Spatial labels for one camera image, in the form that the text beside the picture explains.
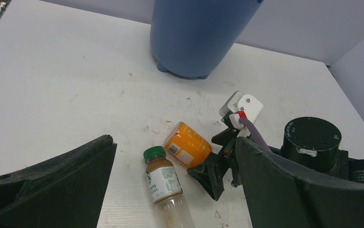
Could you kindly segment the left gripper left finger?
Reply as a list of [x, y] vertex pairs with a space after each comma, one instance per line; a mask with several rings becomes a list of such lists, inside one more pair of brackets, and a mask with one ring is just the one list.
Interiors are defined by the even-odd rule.
[[0, 228], [95, 228], [117, 145], [102, 135], [0, 176]]

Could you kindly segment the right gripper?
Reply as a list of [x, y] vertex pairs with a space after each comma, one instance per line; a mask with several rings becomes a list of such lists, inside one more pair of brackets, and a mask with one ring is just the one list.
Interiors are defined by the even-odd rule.
[[211, 152], [202, 163], [187, 169], [187, 173], [215, 201], [218, 201], [224, 192], [223, 177], [229, 168], [232, 173], [231, 185], [237, 188], [242, 184], [236, 158], [236, 139], [238, 133], [239, 130], [237, 129], [227, 128], [213, 136], [211, 142], [224, 146], [223, 152], [218, 154]]

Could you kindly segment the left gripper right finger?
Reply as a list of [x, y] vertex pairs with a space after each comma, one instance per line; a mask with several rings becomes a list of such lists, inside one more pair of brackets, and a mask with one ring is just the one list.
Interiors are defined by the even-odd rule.
[[239, 137], [236, 157], [255, 228], [364, 228], [364, 184], [306, 168]]

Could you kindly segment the plain orange juice bottle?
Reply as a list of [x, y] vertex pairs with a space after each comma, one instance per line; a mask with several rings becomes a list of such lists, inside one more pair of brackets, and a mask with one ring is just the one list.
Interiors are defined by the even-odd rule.
[[189, 168], [203, 163], [212, 153], [210, 143], [184, 122], [178, 122], [172, 128], [163, 146]]

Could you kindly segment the cloudy bottle green cap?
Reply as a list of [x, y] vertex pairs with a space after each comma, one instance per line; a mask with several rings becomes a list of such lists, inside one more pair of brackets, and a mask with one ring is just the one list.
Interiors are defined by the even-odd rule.
[[143, 152], [145, 176], [160, 228], [196, 227], [174, 165], [162, 146]]

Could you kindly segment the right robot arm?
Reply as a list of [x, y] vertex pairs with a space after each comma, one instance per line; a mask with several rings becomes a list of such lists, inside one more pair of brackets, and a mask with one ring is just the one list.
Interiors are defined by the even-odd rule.
[[281, 148], [268, 146], [252, 122], [249, 127], [237, 120], [228, 120], [227, 129], [212, 137], [212, 143], [222, 146], [218, 153], [210, 153], [204, 162], [187, 173], [194, 178], [210, 195], [218, 200], [224, 192], [223, 177], [227, 170], [232, 172], [231, 185], [243, 184], [243, 170], [236, 158], [236, 140], [245, 137], [276, 155], [317, 172], [364, 183], [364, 159], [348, 156], [348, 151], [340, 150], [342, 134], [329, 121], [317, 117], [299, 117], [289, 121], [284, 128]]

